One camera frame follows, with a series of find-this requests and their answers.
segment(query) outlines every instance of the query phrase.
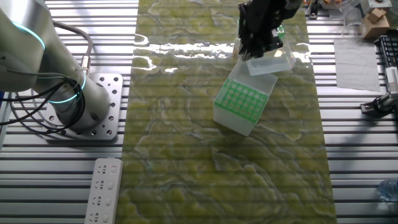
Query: black device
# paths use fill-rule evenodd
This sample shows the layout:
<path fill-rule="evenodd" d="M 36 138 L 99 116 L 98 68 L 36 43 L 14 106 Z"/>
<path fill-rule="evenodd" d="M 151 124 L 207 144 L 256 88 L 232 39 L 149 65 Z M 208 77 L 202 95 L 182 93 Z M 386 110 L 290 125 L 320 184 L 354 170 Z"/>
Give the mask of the black device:
<path fill-rule="evenodd" d="M 294 17 L 302 0 L 252 0 L 238 6 L 239 54 L 244 61 L 283 47 L 276 32 L 283 20 Z"/>
<path fill-rule="evenodd" d="M 381 36 L 378 41 L 384 66 L 398 66 L 398 31 L 392 30 Z"/>

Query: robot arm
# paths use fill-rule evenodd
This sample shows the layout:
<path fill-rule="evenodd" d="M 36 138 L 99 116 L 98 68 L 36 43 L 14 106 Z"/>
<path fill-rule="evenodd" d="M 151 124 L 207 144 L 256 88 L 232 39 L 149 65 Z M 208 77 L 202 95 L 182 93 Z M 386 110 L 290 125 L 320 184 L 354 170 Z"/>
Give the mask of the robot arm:
<path fill-rule="evenodd" d="M 259 58 L 265 52 L 283 47 L 275 29 L 283 20 L 294 17 L 301 3 L 299 0 L 252 0 L 240 4 L 239 54 L 242 59 Z"/>
<path fill-rule="evenodd" d="M 43 93 L 63 82 L 63 78 L 38 75 L 60 73 L 79 84 L 83 95 L 80 97 L 86 101 L 84 113 L 72 130 L 88 129 L 106 117 L 110 107 L 107 90 L 89 78 L 59 39 L 43 0 L 1 0 L 0 24 L 0 91 L 33 88 Z M 64 85 L 49 99 L 63 124 L 76 118 L 79 97 L 75 88 Z"/>

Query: metal base plate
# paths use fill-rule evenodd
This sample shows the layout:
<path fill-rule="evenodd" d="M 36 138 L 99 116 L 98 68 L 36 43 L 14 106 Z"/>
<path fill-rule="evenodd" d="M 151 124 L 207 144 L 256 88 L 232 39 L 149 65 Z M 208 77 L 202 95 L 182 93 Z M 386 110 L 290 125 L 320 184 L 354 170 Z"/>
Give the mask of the metal base plate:
<path fill-rule="evenodd" d="M 123 90 L 123 77 L 120 74 L 90 74 L 93 81 L 103 85 L 111 97 L 111 106 L 105 119 L 97 126 L 80 133 L 66 129 L 61 133 L 43 136 L 47 141 L 112 141 L 118 135 L 119 112 Z M 53 124 L 62 125 L 54 108 L 48 104 L 45 117 Z"/>

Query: marble-patterned mat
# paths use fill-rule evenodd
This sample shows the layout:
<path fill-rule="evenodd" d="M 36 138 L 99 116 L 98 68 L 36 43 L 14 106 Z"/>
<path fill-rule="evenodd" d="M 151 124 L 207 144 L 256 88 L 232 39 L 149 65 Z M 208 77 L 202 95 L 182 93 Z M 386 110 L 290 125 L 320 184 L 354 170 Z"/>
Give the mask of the marble-patterned mat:
<path fill-rule="evenodd" d="M 303 11 L 247 138 L 213 121 L 238 0 L 140 0 L 116 222 L 336 223 Z"/>

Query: metal slat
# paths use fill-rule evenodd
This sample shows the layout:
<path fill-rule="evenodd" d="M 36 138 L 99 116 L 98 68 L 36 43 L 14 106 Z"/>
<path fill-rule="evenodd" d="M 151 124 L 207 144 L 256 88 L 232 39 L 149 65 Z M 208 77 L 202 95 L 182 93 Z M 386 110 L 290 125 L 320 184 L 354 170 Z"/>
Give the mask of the metal slat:
<path fill-rule="evenodd" d="M 1 217 L 84 218 L 87 203 L 0 203 Z"/>
<path fill-rule="evenodd" d="M 4 224 L 83 224 L 84 218 L 0 218 Z"/>
<path fill-rule="evenodd" d="M 89 189 L 0 189 L 0 202 L 4 201 L 80 201 L 88 200 Z"/>

